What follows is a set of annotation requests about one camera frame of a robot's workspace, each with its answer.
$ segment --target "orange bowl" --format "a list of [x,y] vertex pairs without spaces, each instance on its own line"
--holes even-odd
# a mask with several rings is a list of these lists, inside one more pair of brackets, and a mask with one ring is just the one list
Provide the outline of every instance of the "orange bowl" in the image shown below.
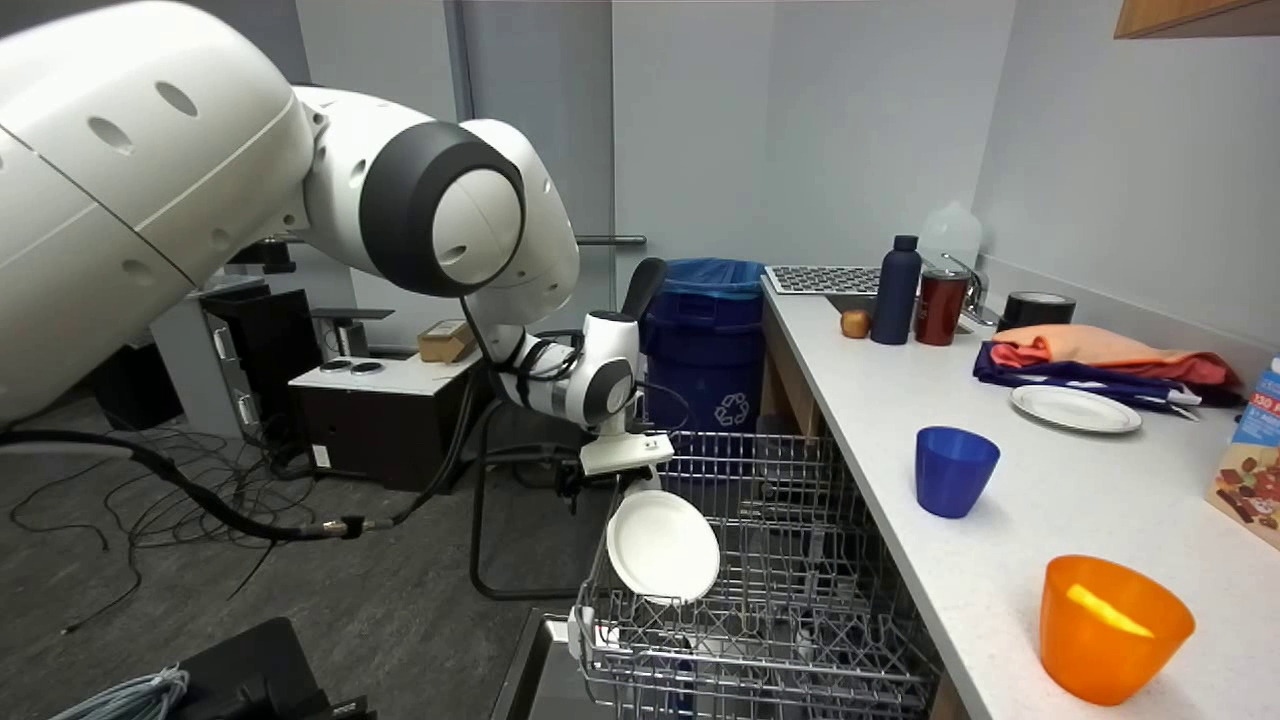
[[1057,557],[1038,596],[1038,666],[1078,700],[1122,706],[1196,631],[1165,586],[1101,562]]

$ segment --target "dark bottle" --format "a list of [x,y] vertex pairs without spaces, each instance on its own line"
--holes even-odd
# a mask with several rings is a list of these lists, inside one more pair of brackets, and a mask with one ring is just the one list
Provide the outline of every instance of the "dark bottle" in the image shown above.
[[904,345],[913,333],[914,312],[914,282],[920,282],[920,254],[914,238],[896,238],[891,254],[878,263],[878,291],[872,312],[872,339],[874,345]]

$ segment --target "dish rack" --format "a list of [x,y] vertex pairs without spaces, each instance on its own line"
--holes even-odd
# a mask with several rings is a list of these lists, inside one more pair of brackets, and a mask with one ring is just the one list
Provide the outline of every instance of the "dish rack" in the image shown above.
[[718,580],[680,608],[600,549],[569,645],[614,718],[924,718],[937,652],[830,444],[677,431],[660,484],[714,528]]

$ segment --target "white plate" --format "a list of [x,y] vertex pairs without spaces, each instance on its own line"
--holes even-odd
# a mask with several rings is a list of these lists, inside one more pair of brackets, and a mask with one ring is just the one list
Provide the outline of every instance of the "white plate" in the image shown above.
[[1129,436],[1144,423],[1129,403],[1077,388],[1022,386],[1008,403],[1033,420],[1094,436]]
[[702,513],[670,492],[632,492],[604,528],[614,577],[651,605],[690,605],[718,577],[718,543]]

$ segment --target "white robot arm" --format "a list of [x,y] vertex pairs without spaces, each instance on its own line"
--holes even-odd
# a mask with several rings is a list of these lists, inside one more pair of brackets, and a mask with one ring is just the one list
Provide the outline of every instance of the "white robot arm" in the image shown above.
[[409,291],[460,296],[515,403],[600,441],[583,472],[670,455],[627,436],[634,323],[526,333],[578,254],[533,143],[498,119],[289,88],[183,5],[115,5],[0,39],[0,420],[53,403],[250,242],[311,242]]

